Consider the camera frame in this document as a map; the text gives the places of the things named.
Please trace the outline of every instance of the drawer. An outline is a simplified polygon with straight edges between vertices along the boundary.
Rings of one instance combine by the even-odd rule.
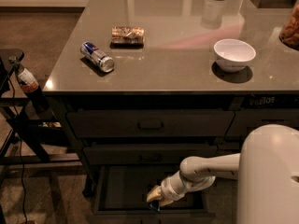
[[[266,124],[299,127],[299,109],[245,109],[235,112],[235,119],[227,136],[247,136]]]
[[[83,148],[90,165],[178,164],[189,156],[214,157],[217,147],[208,144],[121,144]]]
[[[148,209],[149,187],[160,184],[177,170],[176,165],[102,166],[91,223],[211,223],[215,214],[207,212],[205,196],[200,191],[187,193],[183,199],[162,207],[161,214]]]
[[[88,110],[67,114],[78,138],[224,136],[233,118],[221,110]]]

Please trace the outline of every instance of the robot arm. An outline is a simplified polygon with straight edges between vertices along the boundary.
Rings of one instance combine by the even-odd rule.
[[[149,192],[147,201],[160,200],[160,206],[163,206],[183,198],[187,192],[210,187],[216,176],[237,179],[239,159],[240,154],[210,159],[186,158],[180,164],[179,171]]]
[[[241,154],[185,159],[180,171],[149,192],[148,202],[159,200],[163,206],[186,192],[210,187],[215,176],[237,176],[237,224],[298,223],[298,157],[297,130],[264,125],[249,134]],[[224,171],[231,174],[223,176]]]

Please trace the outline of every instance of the gray countertop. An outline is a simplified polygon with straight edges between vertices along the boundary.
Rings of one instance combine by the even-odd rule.
[[[44,88],[47,96],[84,94],[299,93],[299,51],[278,34],[290,9],[250,0],[90,0]],[[145,29],[142,49],[112,49],[113,26]],[[215,64],[213,45],[238,38],[257,52],[233,74]],[[91,41],[115,61],[101,74],[79,52]]]

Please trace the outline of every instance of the soda can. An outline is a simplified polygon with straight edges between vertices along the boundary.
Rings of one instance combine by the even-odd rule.
[[[94,65],[99,67],[101,71],[109,73],[114,69],[114,61],[93,43],[84,42],[80,48],[80,52],[90,60]]]
[[[143,45],[144,29],[141,27],[112,27],[112,44]]]

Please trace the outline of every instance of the drawer handle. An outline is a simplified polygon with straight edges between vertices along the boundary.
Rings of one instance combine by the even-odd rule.
[[[162,161],[162,156],[161,154],[158,155],[148,155],[148,156],[142,156],[139,155],[139,161],[140,162],[159,162]]]
[[[142,121],[137,123],[139,131],[162,131],[164,129],[164,123],[162,121]]]

